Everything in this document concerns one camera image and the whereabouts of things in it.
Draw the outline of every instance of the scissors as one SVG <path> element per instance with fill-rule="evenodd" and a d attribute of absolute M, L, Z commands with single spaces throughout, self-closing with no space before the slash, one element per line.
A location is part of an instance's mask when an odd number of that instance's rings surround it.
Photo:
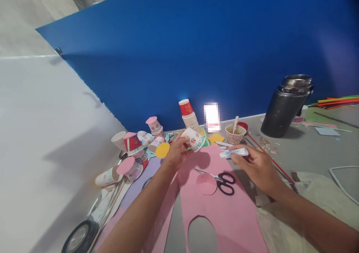
<path fill-rule="evenodd" d="M 201 171 L 201 170 L 197 170 L 197 169 L 195 169 L 195 170 L 196 170 L 197 172 L 199 172 L 199 173 L 206 173 L 206 172 Z M 214 176 L 213 174 L 209 174 L 209 175 L 211 175 L 211 176 L 213 176 L 214 178 L 220 180 L 220 181 L 217 181 L 217 186 L 218 186 L 218 188 L 220 189 L 220 191 L 222 191 L 222 193 L 224 193 L 224 194 L 226 194 L 226 195 L 228 195 L 228 196 L 232 196 L 232 195 L 234 194 L 234 189 L 233 189 L 233 187 L 231 187 L 230 185 L 228 185 L 228 184 L 234 185 L 235 182 L 236 182 L 235 179 L 234 179 L 234 177 L 233 177 L 231 174 L 229 174 L 229 173 L 220 173 L 220 174 L 217 175 L 217 176 Z M 228 175 L 228 176 L 232 177 L 233 181 L 227 180 L 226 178 L 223 177 L 224 175 Z M 225 192 L 225 191 L 222 189 L 222 186 L 225 186 L 226 188 L 231 189 L 232 192 L 230 192 L 230 193 Z"/>

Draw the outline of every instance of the hand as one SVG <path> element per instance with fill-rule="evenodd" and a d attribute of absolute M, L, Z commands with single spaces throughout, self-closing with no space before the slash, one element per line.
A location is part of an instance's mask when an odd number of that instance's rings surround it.
<path fill-rule="evenodd" d="M 279 177 L 270 157 L 252 147 L 241 144 L 232 146 L 229 150 L 243 147 L 248 150 L 248 161 L 237 154 L 231 153 L 230 157 L 233 160 L 233 163 L 244 170 L 257 187 L 273 199 L 276 199 L 276 197 L 280 196 L 280 193 L 285 190 L 287 186 Z"/>
<path fill-rule="evenodd" d="M 190 139 L 181 137 L 182 133 L 179 133 L 171 144 L 166 159 L 163 164 L 168 164 L 174 168 L 175 171 L 182 166 L 183 162 L 187 159 L 188 155 L 193 153 L 192 150 L 188 151 Z"/>

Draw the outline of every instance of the glue tube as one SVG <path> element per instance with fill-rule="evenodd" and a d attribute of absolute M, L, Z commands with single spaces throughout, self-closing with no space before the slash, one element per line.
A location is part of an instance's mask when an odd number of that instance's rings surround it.
<path fill-rule="evenodd" d="M 235 153 L 240 156 L 248 156 L 249 155 L 247 148 L 240 148 L 240 149 L 235 149 L 235 150 L 231 150 L 231 151 L 227 151 L 227 152 L 222 152 L 222 153 L 220 153 L 220 157 L 228 159 L 228 158 L 230 158 L 230 156 L 229 156 L 230 153 Z"/>

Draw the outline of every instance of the oval cutout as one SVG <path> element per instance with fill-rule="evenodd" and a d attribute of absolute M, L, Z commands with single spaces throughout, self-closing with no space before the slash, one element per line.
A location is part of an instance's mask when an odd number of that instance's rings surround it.
<path fill-rule="evenodd" d="M 207 218 L 197 216 L 191 221 L 188 227 L 188 246 L 191 253 L 217 252 L 217 234 Z"/>

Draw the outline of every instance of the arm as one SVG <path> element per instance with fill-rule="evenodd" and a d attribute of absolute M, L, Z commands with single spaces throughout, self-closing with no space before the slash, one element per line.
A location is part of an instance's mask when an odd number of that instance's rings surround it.
<path fill-rule="evenodd" d="M 288 188 L 265 153 L 245 145 L 232 146 L 229 150 L 242 147 L 249 152 L 248 161 L 232 153 L 233 162 L 261 190 L 292 213 L 311 242 L 325 253 L 359 252 L 359 232 Z"/>
<path fill-rule="evenodd" d="M 99 253 L 139 253 L 156 221 L 171 181 L 188 155 L 187 138 L 177 136 L 156 174 L 125 211 Z"/>

